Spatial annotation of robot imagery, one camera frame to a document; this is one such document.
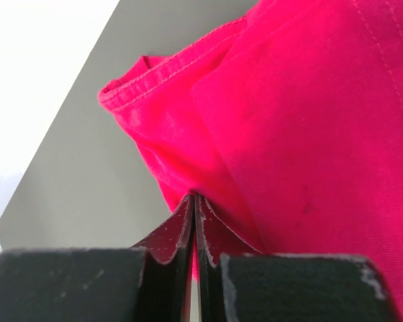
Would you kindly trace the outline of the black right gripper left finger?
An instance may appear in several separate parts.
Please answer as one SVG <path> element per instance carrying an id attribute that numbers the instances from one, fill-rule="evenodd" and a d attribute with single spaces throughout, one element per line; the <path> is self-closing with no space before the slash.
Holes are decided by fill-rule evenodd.
<path id="1" fill-rule="evenodd" d="M 130 248 L 0 254 L 0 321 L 188 321 L 194 198 Z"/>

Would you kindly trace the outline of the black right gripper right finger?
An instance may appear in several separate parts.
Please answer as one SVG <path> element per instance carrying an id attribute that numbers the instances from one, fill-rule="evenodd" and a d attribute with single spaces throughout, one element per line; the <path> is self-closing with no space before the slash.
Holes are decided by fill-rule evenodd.
<path id="1" fill-rule="evenodd" d="M 202 321 L 398 321 L 383 276 L 348 254 L 263 255 L 197 195 Z"/>

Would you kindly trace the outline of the pink t-shirt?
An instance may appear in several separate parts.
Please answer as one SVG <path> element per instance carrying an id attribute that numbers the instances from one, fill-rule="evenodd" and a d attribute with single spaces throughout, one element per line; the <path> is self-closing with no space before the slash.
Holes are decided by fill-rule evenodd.
<path id="1" fill-rule="evenodd" d="M 260 1 L 99 92 L 170 209 L 268 253 L 371 258 L 403 318 L 403 1 Z"/>

